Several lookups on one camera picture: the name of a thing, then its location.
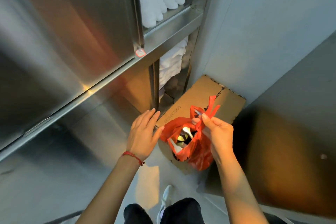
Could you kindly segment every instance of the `stainless steel door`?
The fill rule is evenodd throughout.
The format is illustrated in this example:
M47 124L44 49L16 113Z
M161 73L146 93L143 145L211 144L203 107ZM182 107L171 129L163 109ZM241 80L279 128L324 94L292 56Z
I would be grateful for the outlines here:
M134 57L134 0L0 0L0 149Z

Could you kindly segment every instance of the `gray wall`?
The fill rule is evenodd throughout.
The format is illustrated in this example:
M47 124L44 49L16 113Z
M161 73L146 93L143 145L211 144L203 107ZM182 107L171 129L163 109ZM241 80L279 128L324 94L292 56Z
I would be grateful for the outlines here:
M253 102L336 30L335 0L209 0L189 86L202 74Z
M237 117L234 150L258 200L336 217L336 31Z

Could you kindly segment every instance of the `black pants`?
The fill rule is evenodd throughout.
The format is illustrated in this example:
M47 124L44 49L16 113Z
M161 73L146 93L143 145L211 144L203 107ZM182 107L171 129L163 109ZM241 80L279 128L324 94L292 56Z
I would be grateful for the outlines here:
M125 224L153 224L145 210L138 204L124 210ZM182 199L168 206L163 212L161 224L204 224L201 207L193 198Z

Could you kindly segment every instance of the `sneaker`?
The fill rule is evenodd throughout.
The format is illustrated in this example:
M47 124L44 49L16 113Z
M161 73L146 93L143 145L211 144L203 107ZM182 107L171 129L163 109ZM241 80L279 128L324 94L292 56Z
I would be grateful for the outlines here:
M168 185L165 191L163 192L162 204L156 218L157 224L160 224L164 210L171 205L171 196L173 194L173 191L174 187L172 185Z

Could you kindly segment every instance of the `red string bracelet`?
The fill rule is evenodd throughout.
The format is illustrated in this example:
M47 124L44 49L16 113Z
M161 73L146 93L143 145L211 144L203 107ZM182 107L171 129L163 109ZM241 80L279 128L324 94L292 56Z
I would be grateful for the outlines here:
M130 156L136 158L139 161L139 165L140 166L142 166L143 164L145 164L145 161L142 162L141 159L139 159L137 156L135 156L133 153L131 153L129 151L125 151L123 154L121 154L121 156L124 156L124 155L130 155Z

